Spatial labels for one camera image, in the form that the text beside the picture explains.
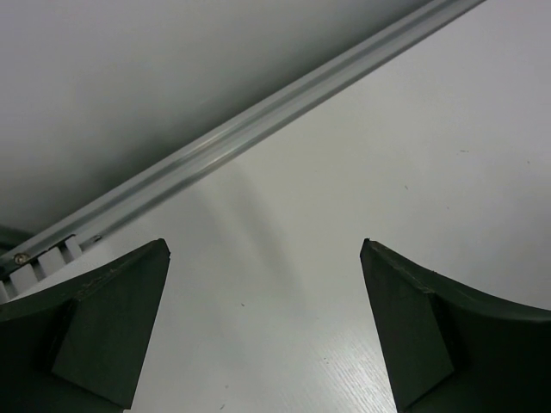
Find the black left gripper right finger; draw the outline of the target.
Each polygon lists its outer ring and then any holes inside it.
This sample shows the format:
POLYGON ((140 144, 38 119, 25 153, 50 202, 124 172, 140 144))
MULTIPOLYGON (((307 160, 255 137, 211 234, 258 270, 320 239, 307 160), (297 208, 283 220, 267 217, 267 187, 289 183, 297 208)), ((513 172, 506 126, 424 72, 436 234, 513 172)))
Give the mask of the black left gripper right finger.
POLYGON ((483 293, 370 239, 360 259, 397 411, 549 411, 549 311, 483 293))

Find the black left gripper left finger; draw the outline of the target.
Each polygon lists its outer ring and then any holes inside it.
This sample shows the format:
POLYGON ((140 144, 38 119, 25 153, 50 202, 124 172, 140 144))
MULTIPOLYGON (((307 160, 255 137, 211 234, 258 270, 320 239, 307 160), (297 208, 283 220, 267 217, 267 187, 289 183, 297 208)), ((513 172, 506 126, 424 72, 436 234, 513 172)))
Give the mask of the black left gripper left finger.
POLYGON ((160 238, 3 304, 1 410, 130 410, 169 265, 160 238))

